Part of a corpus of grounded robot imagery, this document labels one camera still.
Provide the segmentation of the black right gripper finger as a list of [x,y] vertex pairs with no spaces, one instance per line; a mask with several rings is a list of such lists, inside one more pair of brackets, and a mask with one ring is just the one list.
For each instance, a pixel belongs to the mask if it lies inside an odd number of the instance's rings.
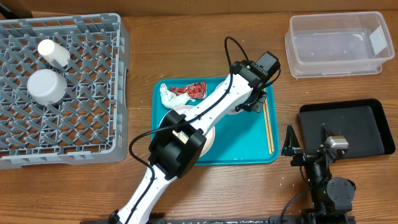
[[333,133],[328,129],[325,123],[322,123],[320,125],[321,128],[321,143],[325,145],[326,140],[330,137],[333,136]]
[[301,152],[301,146],[291,124],[287,126],[284,145],[281,150],[282,156],[294,156]]

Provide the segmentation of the pink white bowl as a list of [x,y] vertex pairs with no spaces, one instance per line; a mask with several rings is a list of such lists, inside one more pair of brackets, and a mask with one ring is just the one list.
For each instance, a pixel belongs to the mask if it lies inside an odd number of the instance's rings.
[[248,82],[240,77],[233,78],[230,81],[229,78],[223,83],[220,83],[214,93],[220,93],[222,96],[225,92],[228,94],[217,104],[216,108],[220,111],[225,111],[226,114],[238,114],[242,109],[236,109],[237,106],[243,104],[252,92],[252,88],[248,85]]

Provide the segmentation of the white cup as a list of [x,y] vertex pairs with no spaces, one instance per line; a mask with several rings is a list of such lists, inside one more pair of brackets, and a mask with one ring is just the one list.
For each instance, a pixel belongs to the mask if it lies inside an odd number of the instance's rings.
[[38,53],[51,65],[55,66],[53,61],[56,61],[62,67],[67,66],[68,59],[70,59],[70,52],[62,47],[60,44],[45,39],[39,42],[37,47]]

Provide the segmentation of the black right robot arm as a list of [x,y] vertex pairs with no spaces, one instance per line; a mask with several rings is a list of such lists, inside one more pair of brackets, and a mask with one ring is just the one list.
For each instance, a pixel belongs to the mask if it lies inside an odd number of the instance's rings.
[[348,142],[344,136],[333,134],[325,124],[320,126],[320,132],[323,142],[318,149],[303,150],[293,127],[287,126],[281,154],[292,157],[290,165],[300,168],[308,189],[287,203],[280,215],[281,223],[284,222],[287,208],[306,194],[311,195],[313,207],[305,209],[294,223],[356,223],[355,217],[347,215],[353,209],[356,185],[349,179],[333,177],[330,171],[330,165],[348,151]]

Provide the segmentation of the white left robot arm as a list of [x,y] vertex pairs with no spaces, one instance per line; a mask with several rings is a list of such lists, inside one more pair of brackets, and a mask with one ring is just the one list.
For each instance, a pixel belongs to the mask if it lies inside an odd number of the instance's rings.
[[198,161],[206,134],[231,110],[260,112],[281,72],[279,59],[270,52],[257,61],[242,60],[230,65],[230,73],[211,95],[184,111],[169,111],[159,127],[147,132],[153,137],[144,178],[128,203],[115,210],[108,223],[147,223],[150,213],[166,188],[183,177]]

